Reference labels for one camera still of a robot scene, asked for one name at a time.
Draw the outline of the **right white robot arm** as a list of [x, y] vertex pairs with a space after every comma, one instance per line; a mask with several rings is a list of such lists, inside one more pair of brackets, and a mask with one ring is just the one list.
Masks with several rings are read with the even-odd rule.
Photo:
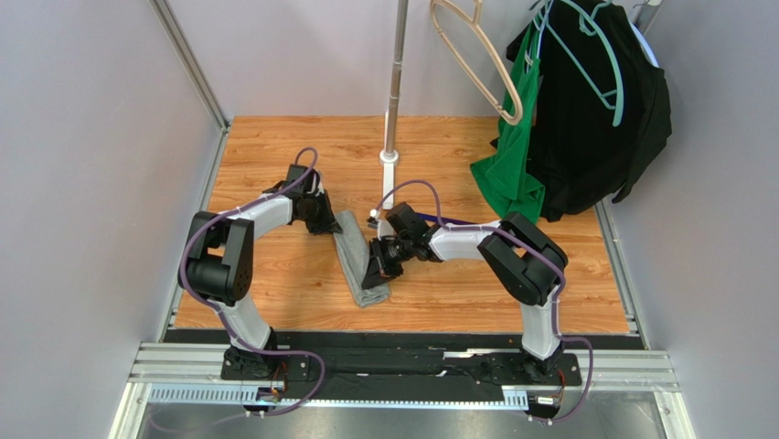
[[556, 370], [563, 343], [553, 296], [563, 284], [568, 257], [532, 221], [510, 212], [485, 224], [431, 225], [405, 202], [390, 209], [385, 221], [392, 233], [369, 242], [367, 267], [359, 278], [362, 287], [378, 287], [398, 278], [402, 265], [412, 259], [485, 262], [520, 303], [526, 371], [548, 375]]

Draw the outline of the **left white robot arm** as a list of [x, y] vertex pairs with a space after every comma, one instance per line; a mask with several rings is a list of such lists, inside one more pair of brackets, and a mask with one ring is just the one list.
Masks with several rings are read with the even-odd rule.
[[222, 213], [200, 211], [190, 224], [179, 263], [179, 285], [211, 308], [229, 332], [226, 361], [268, 376], [277, 366], [277, 338], [251, 299], [254, 243], [296, 221], [313, 235], [340, 234], [318, 171], [291, 165], [285, 180], [243, 207]]

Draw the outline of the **grey cloth napkin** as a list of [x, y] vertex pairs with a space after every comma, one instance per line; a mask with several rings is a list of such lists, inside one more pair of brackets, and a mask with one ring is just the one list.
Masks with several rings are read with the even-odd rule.
[[357, 219], [351, 210], [342, 210], [335, 214], [341, 232], [334, 234], [336, 254], [345, 276], [347, 287], [356, 305], [366, 308], [387, 301], [391, 296], [390, 287], [382, 284], [364, 288], [362, 281], [368, 270], [369, 246]]

